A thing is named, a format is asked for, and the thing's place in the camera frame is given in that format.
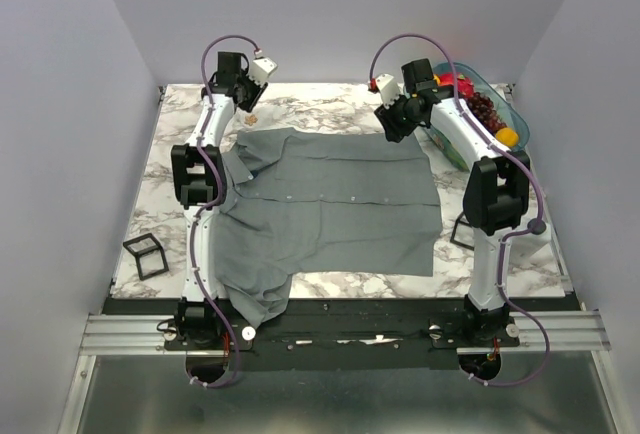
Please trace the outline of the grey button shirt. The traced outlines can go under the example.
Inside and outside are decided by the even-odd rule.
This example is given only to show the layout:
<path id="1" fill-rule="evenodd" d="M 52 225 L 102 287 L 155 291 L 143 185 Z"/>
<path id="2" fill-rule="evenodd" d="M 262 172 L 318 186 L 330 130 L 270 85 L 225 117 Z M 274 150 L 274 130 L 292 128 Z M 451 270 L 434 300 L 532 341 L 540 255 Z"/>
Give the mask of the grey button shirt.
<path id="1" fill-rule="evenodd" d="M 286 310 L 298 273 L 432 275 L 441 204 L 415 136 L 242 132 L 224 160 L 213 273 L 251 326 Z"/>

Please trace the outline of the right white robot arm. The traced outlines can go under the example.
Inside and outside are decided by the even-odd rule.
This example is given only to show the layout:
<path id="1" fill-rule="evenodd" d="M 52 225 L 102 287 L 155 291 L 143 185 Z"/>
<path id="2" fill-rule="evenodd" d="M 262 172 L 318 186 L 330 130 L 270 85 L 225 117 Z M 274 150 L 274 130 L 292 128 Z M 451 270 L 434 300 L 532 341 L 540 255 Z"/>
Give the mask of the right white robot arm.
<path id="1" fill-rule="evenodd" d="M 374 111 L 389 142 L 398 143 L 418 127 L 441 131 L 469 168 L 463 214 L 474 230 L 471 286 L 464 299 L 460 333 L 480 346 L 509 323 L 506 268 L 512 237 L 529 204 L 529 166 L 496 141 L 459 95 L 458 77 L 439 84 L 428 59 L 402 67 L 404 85 L 390 74 L 371 76 L 368 88 L 381 98 Z"/>

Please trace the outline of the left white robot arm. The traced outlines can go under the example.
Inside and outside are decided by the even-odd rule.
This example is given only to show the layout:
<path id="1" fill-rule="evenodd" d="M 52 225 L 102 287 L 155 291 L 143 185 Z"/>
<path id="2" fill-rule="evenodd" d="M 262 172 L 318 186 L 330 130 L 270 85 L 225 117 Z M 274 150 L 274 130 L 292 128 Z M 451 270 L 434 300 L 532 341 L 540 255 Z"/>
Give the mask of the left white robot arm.
<path id="1" fill-rule="evenodd" d="M 186 141 L 171 149 L 174 192 L 186 224 L 187 274 L 175 317 L 178 336 L 201 349 L 217 344 L 230 351 L 236 333 L 217 304 L 223 291 L 212 273 L 212 223 L 225 202 L 227 177 L 221 142 L 237 110 L 251 112 L 277 64 L 254 50 L 220 52 L 217 69 L 205 75 L 202 108 Z"/>

